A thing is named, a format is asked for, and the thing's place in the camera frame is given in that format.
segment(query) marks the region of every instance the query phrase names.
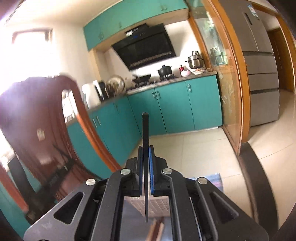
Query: teal cabinet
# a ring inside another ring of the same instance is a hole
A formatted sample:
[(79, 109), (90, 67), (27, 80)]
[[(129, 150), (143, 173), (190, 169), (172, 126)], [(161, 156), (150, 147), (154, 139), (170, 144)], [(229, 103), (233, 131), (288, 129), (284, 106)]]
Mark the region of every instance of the teal cabinet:
[(106, 146), (114, 159), (123, 165), (126, 161), (123, 139), (120, 138), (121, 129), (118, 125), (120, 121), (119, 114), (113, 103), (110, 103), (96, 112), (92, 113), (93, 118), (97, 121), (97, 133), (104, 139)]
[(80, 124), (73, 123), (67, 129), (72, 145), (84, 166), (94, 174), (108, 178), (112, 172), (93, 149)]
[(160, 9), (162, 13), (187, 8), (187, 5), (183, 0), (159, 0), (159, 1), (160, 1)]
[(187, 8), (183, 0), (123, 0), (107, 9), (84, 28), (88, 50), (113, 34), (145, 19)]
[(161, 135), (166, 133), (163, 117), (157, 101), (154, 89), (146, 90), (128, 96), (131, 108), (136, 118), (139, 130), (142, 134), (142, 113), (149, 113), (149, 135)]
[(104, 19), (104, 15), (99, 15), (84, 27), (84, 35), (88, 50), (109, 37), (109, 30), (104, 25)]
[(30, 224), (25, 219), (25, 214), (6, 191), (2, 183), (0, 183), (0, 208), (13, 229), (23, 238)]
[(114, 103), (119, 118), (117, 120), (120, 129), (119, 138), (122, 139), (124, 149), (123, 157), (128, 159), (129, 155), (141, 139), (141, 134), (134, 117), (133, 111), (129, 104), (128, 98), (123, 97)]
[(196, 130), (222, 125), (220, 94), (216, 76), (186, 80)]
[(194, 131), (185, 81), (155, 88), (167, 133)]

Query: metal frame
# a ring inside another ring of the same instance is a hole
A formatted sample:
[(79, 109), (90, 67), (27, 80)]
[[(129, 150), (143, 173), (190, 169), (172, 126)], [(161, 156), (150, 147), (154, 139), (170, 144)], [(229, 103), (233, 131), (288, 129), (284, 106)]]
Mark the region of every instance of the metal frame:
[(25, 233), (24, 241), (118, 241), (124, 196), (142, 194), (144, 172), (146, 219), (148, 169), (151, 193), (169, 196), (173, 240), (268, 241), (267, 232), (206, 178), (184, 178), (149, 146), (147, 113), (143, 114), (143, 147), (126, 168), (109, 179), (87, 180)]

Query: beige floor tile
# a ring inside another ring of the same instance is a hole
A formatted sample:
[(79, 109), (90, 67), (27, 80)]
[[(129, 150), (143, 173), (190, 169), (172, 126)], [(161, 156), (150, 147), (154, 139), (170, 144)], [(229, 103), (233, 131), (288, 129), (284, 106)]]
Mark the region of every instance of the beige floor tile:
[(166, 159), (168, 167), (181, 172), (183, 145), (174, 148), (155, 146), (154, 153), (156, 156)]
[(274, 193), (279, 226), (296, 202), (296, 144), (260, 160)]
[(195, 144), (200, 142), (214, 141), (226, 139), (222, 128), (215, 128), (209, 130), (194, 131), (184, 134), (184, 144)]
[(181, 172), (185, 177), (216, 172), (229, 177), (242, 173), (228, 139), (184, 145)]
[(175, 147), (182, 146), (184, 142), (184, 134), (167, 134), (160, 136), (151, 136), (149, 138), (149, 145), (153, 145), (155, 147)]
[(295, 104), (293, 93), (280, 91), (279, 120), (251, 127), (248, 142), (259, 159), (296, 143)]
[(252, 217), (251, 203), (242, 174), (222, 178), (224, 194), (229, 197), (240, 209)]
[[(181, 171), (181, 160), (183, 153), (183, 135), (163, 135), (151, 137), (149, 145), (153, 145), (156, 156), (166, 159), (167, 165), (176, 170)], [(129, 158), (138, 155), (138, 146), (133, 150)]]

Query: stainless steel refrigerator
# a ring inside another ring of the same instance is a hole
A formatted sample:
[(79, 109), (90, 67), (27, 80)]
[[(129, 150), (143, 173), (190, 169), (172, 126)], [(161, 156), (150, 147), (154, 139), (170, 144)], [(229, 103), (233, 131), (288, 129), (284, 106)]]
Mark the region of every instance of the stainless steel refrigerator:
[(241, 45), (251, 91), (251, 126), (279, 118), (279, 78), (266, 29), (245, 0), (220, 0)]

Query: black pot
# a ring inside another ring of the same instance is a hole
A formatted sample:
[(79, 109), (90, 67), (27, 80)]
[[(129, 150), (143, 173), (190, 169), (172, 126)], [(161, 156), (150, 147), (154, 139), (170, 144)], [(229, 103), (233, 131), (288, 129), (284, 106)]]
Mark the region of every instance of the black pot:
[(163, 67), (160, 70), (158, 70), (158, 74), (160, 77), (172, 74), (172, 68), (170, 66), (163, 65)]
[(134, 77), (136, 77), (135, 79), (133, 79), (132, 81), (135, 82), (136, 84), (142, 83), (142, 82), (148, 82), (148, 80), (150, 79), (151, 75), (144, 75), (144, 76), (136, 76), (133, 74)]

